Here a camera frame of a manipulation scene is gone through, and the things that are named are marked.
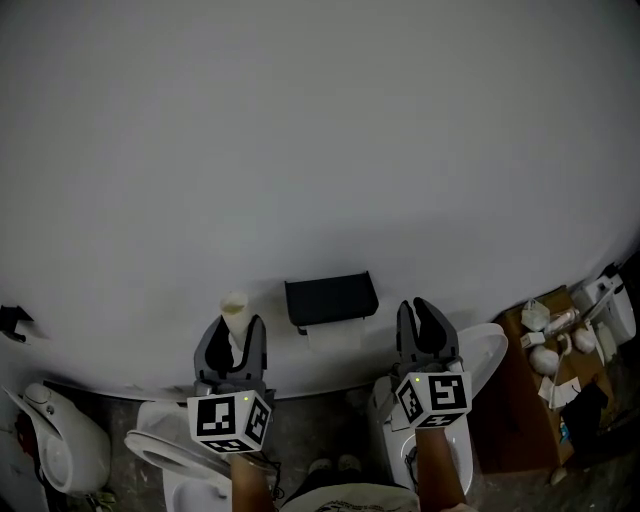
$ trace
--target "toilet paper roll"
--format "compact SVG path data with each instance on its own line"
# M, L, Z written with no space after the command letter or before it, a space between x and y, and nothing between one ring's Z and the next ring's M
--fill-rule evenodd
M220 301L220 312L236 345L240 350L244 350L247 330L253 316L249 307L249 297L242 292L229 293Z
M364 319L310 325L306 330L309 347L314 352L358 350L364 335Z

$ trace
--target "urinal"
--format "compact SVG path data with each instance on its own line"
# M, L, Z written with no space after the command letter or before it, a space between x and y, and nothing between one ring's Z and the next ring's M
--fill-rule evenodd
M73 402L42 384L30 384L24 400L2 389L31 418L42 471L54 489L64 494L92 493L107 483L109 437Z

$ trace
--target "wire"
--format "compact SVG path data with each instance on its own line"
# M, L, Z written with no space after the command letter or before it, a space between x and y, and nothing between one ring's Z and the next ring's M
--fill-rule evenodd
M262 457L262 462L269 464L269 466L276 470L276 481L271 490L271 499L273 501L284 499L286 494L282 487L280 487L280 467L282 466L282 462L272 461L264 452L259 452L259 454Z

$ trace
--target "clutter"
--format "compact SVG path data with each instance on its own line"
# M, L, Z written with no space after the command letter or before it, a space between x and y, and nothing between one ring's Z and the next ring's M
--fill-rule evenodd
M602 348L604 360L608 363L618 352L618 347L613 339L613 334L611 334L611 330L603 322L598 323L596 326L596 334L598 336L600 347Z
M528 332L520 338L522 348L531 348L536 345L543 345L545 341L544 334L541 332Z
M573 306L566 287L536 299L548 307L552 314ZM549 409L548 402L538 395L543 377L532 369L529 351L522 349L520 339L528 329L520 322L521 313L522 305L518 305L496 319L504 329L509 348L503 363L473 399L474 410L467 416L484 473L543 468L553 470L564 465L574 454L572 440L560 442L561 410ZM550 339L545 347L558 352L563 350L564 343L558 347L556 340ZM595 351L582 354L575 350L564 359L566 361L563 360L560 365L558 384L578 377L584 388L586 383L597 379L598 386L609 397L610 404L613 403L614 394L609 378Z
M573 333L573 343L580 352L589 354L596 348L598 338L592 329L580 327Z
M540 375L554 375L558 369L559 356L553 350L541 345L535 347L529 355L529 362Z
M608 403L607 395L597 384L591 382L564 408L561 414L576 449L595 439L602 409L605 409Z
M553 338L562 331L567 330L580 319L580 312L576 308L557 313L551 317L551 321L544 328L544 337Z
M541 331L549 323L549 308L535 299L530 300L522 309L521 322L530 331Z
M551 409L564 407L572 402L578 396L578 393L580 393L580 380L578 377L574 377L564 384L555 386L555 389L553 389L551 379L545 377L542 379L542 384L540 384L540 389L538 390L538 395L547 402L551 402L551 396L553 395L553 404L549 404Z
M558 373L560 372L560 365L562 364L562 360L564 359L564 356L568 356L569 354L571 354L571 351L573 349L573 344L571 343L571 336L566 334L562 334L558 336L558 342L561 342L563 340L567 343L567 347L564 349L562 354L560 354L560 360L558 361L558 368L556 368L556 373L553 376L553 387L551 388L551 398L549 398L549 409L552 409L552 410L555 408L554 404L556 403L554 394L557 389L556 385L558 382Z
M586 319L603 322L617 345L636 335L636 320L625 283L615 265L609 265L595 281L582 286L573 295Z

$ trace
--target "toilet lid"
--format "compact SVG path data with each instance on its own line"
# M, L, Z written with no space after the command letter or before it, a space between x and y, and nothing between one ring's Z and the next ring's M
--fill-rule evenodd
M221 476L214 461L208 461L161 439L129 432L124 443L149 464L189 478L211 479Z

